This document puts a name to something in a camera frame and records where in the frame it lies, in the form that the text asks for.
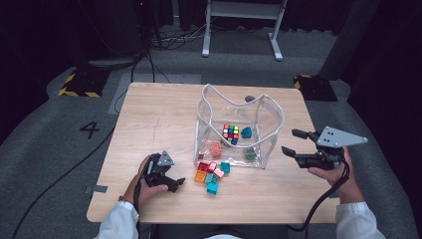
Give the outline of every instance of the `wooden table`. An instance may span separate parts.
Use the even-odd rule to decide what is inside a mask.
[[[197,106],[201,85],[132,83],[105,157],[88,219],[100,222],[123,195],[141,161],[166,150],[175,165],[166,173],[186,177],[176,193],[160,194],[141,208],[148,223],[303,223],[328,183],[300,169],[283,155],[281,145],[298,153],[316,152],[311,140],[292,136],[291,130],[314,130],[301,93],[296,89],[214,86],[224,96],[243,103],[245,96],[266,94],[283,108],[286,120],[267,168],[233,166],[219,182],[217,195],[194,181],[193,163]],[[333,223],[338,199],[327,199],[312,223]]]

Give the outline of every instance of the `white metal frame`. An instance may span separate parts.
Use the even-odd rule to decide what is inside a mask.
[[[204,37],[204,45],[202,56],[210,55],[211,42],[211,16],[219,17],[237,17],[237,18],[256,18],[276,20],[274,33],[269,33],[271,46],[273,47],[274,56],[277,61],[283,59],[279,44],[277,43],[277,35],[279,34],[280,24],[285,14],[286,4],[288,0],[283,0],[282,4],[260,4],[260,3],[240,3],[240,2],[220,2],[208,0],[206,29]]]

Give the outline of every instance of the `rubik's cube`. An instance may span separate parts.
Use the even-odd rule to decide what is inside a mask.
[[[230,143],[236,145],[239,140],[239,127],[235,125],[224,124],[223,137]]]

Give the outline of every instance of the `person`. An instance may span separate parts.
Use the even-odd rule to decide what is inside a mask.
[[[377,229],[376,218],[366,204],[363,194],[356,183],[354,169],[348,149],[344,148],[344,158],[350,166],[349,180],[338,189],[340,204],[336,207],[336,238],[341,239],[383,239],[384,235]],[[105,217],[96,238],[138,238],[136,223],[139,214],[133,208],[133,192],[146,160],[139,167],[137,175],[130,182],[121,201]],[[343,173],[344,164],[334,170],[311,167],[308,172],[327,180],[334,185]],[[141,180],[139,207],[148,199],[167,191],[166,185],[149,187]],[[159,238],[288,238],[287,227],[282,225],[159,225]]]

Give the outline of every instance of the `transparent plastic bag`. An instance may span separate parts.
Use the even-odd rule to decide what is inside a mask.
[[[229,161],[265,168],[284,120],[282,108],[267,95],[236,104],[206,85],[198,104],[194,163]],[[237,138],[235,133],[224,134],[225,127],[237,128]]]

